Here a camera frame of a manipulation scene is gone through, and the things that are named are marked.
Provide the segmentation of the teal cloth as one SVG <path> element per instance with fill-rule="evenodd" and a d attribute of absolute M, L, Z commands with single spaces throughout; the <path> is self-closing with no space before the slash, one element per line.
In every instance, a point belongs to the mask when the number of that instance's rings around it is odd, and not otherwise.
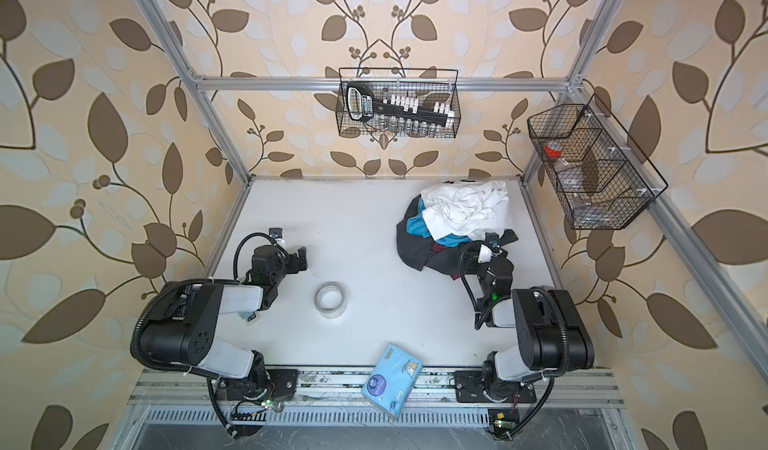
<path fill-rule="evenodd" d="M 406 220 L 406 231 L 410 235 L 422 238 L 432 238 L 437 244 L 445 247 L 458 247 L 470 242 L 467 235 L 451 233 L 444 220 L 433 210 L 428 209 L 421 197 L 416 199 L 417 211 Z"/>

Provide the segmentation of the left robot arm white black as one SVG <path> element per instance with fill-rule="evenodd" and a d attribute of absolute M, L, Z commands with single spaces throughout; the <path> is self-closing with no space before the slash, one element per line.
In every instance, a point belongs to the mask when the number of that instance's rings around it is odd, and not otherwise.
<path fill-rule="evenodd" d="M 270 309 L 288 275 L 308 269 L 307 249 L 282 245 L 283 230 L 253 232 L 236 247 L 231 279 L 172 281 L 138 317 L 131 355 L 144 367 L 205 379 L 210 402 L 257 403 L 267 408 L 293 398 L 298 371 L 269 370 L 262 353 L 217 334 L 219 319 L 236 315 L 247 323 Z"/>

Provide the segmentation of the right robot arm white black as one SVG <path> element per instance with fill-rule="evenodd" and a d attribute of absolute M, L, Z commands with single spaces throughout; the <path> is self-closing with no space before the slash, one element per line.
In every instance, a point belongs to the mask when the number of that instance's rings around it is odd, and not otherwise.
<path fill-rule="evenodd" d="M 509 304 L 517 341 L 488 354 L 479 370 L 453 374 L 460 403 L 535 403 L 534 384 L 594 364 L 594 346 L 568 291 L 514 289 L 514 265 L 496 239 L 460 247 L 458 276 L 472 304 L 474 328 L 494 327 Z"/>

